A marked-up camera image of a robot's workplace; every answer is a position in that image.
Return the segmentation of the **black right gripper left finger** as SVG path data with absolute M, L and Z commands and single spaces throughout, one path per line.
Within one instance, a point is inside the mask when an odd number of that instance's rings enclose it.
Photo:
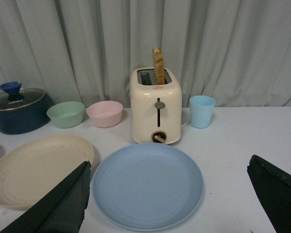
M 81 163 L 2 233 L 78 233 L 90 194 L 90 162 Z

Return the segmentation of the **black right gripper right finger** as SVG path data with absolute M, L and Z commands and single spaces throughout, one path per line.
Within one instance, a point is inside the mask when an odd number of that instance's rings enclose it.
M 247 173 L 275 231 L 291 233 L 291 175 L 257 155 Z

